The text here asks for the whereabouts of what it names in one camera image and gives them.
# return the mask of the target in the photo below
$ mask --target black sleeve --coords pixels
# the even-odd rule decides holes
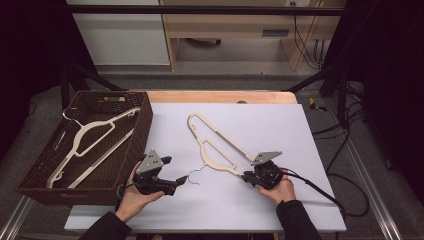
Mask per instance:
[[[131,228],[121,221],[114,213],[108,212],[97,220],[84,235],[82,240],[96,239],[126,239]]]
[[[284,228],[286,240],[321,240],[302,202],[281,201],[277,206],[277,216]]]

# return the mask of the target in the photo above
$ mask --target hanger hook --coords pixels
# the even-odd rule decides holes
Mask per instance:
[[[207,166],[207,165],[205,164],[205,165],[203,165],[203,167],[201,167],[200,169],[195,169],[195,170],[190,171],[190,172],[188,173],[187,180],[188,180],[191,184],[197,184],[197,185],[200,185],[200,184],[199,184],[199,182],[192,182],[192,181],[190,180],[190,174],[192,174],[193,172],[200,172],[200,171],[202,171],[202,169],[203,169],[203,168],[205,168],[206,166]]]
[[[69,121],[74,121],[78,125],[80,125],[80,127],[82,127],[82,124],[80,122],[78,122],[78,120],[72,119],[72,118],[69,118],[69,117],[66,116],[66,110],[69,110],[69,109],[76,109],[76,108],[66,108],[65,110],[63,110],[63,112],[62,112],[63,118],[65,118],[66,120],[69,120]]]

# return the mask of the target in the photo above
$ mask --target floor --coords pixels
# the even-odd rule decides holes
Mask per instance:
[[[130,89],[229,89],[229,90],[281,90],[301,82],[317,72],[303,64],[296,72],[289,70],[287,58],[278,40],[223,40],[221,45],[209,42],[184,40],[181,42],[178,62],[174,72],[162,67],[128,68],[122,72],[117,68],[101,68],[102,75],[119,86]],[[94,82],[92,88],[102,88]],[[335,125],[335,98],[321,98],[317,92],[320,82],[311,84],[296,93],[303,105],[312,132]],[[21,133],[13,146],[0,162],[0,227],[3,229],[12,216],[14,207],[21,196],[14,191],[31,162],[38,156],[55,123],[61,117],[60,89],[53,88],[35,96],[32,100],[33,113],[26,120]],[[318,108],[310,107],[310,100]],[[352,103],[351,113],[360,111],[356,99],[348,97]],[[343,142],[346,133],[335,128],[324,135],[315,137],[316,145],[324,166],[331,163]],[[424,239],[424,208],[414,197],[401,173],[390,171],[384,162],[384,153],[370,130],[366,116],[357,115],[351,123],[351,132],[346,146],[332,165],[331,173],[348,177],[363,188],[364,176],[358,175],[357,163],[363,163],[377,195],[371,199],[370,211],[362,217],[348,217],[348,231],[339,239]],[[360,213],[365,209],[365,198],[352,184],[329,177],[335,192],[348,212]],[[373,201],[382,200],[383,206]],[[75,239],[74,233],[63,230],[67,206],[43,206],[29,203],[26,220],[20,224],[17,239]],[[387,210],[388,215],[381,214]],[[384,229],[385,224],[394,231]],[[334,239],[333,234],[323,234],[324,239]]]

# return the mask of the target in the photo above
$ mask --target gray floor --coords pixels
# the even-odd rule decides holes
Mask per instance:
[[[149,67],[136,71],[129,68],[125,75],[117,71],[119,69],[104,69],[102,72],[105,78],[130,89],[280,90],[306,79],[316,71],[305,64],[298,72],[289,71],[278,40],[232,39],[223,40],[220,46],[182,41],[180,47],[175,72]],[[100,88],[94,83],[90,84],[93,88]],[[329,109],[335,102],[333,98],[320,98],[316,92],[319,84],[312,84],[297,93],[298,102],[304,106],[312,132],[335,124],[331,111],[322,112],[309,108],[310,97],[315,99],[318,106]],[[14,188],[30,169],[61,117],[59,88],[41,93],[32,101],[32,107],[36,106],[35,112],[28,117],[8,154],[0,162],[1,227],[12,215],[21,198]],[[342,142],[342,138],[337,135],[336,130],[319,136],[330,137],[328,139],[316,139],[324,166],[329,164]],[[349,139],[356,147],[401,234],[398,239],[424,239],[424,208],[402,174],[386,169],[384,154],[380,151],[368,123],[362,119],[352,123]],[[331,172],[360,184],[352,165],[351,154],[346,148],[338,156]],[[352,185],[334,177],[330,177],[330,182],[336,198],[348,212],[358,213],[363,210],[364,199]],[[63,230],[69,211],[66,206],[43,206],[35,202],[22,224],[19,238],[28,239],[25,234],[75,236],[74,233]],[[340,239],[386,239],[375,216],[375,209],[371,209],[364,217],[348,217],[348,230],[341,234]],[[331,234],[324,234],[324,237],[334,239]],[[32,239],[48,238],[43,235]],[[54,236],[52,239],[65,238]]]

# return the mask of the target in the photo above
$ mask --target white table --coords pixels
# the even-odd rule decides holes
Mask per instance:
[[[294,170],[334,196],[301,105],[152,103],[152,108],[154,116],[146,151],[154,148],[161,157],[172,156],[171,163],[159,174],[162,179],[175,180],[203,166],[199,145],[187,126],[187,117],[198,112],[251,155],[282,151],[274,159],[277,165]],[[237,170],[253,170],[240,154],[225,146],[224,149],[237,160]],[[216,152],[208,153],[224,162]],[[190,179],[199,185],[187,181],[174,196],[149,204],[128,223],[133,232],[283,231],[275,205],[241,178],[205,167],[190,174]],[[346,230],[333,203],[300,180],[293,182],[297,198],[318,231]],[[65,229],[83,232],[107,211],[113,211],[113,207],[74,206]]]

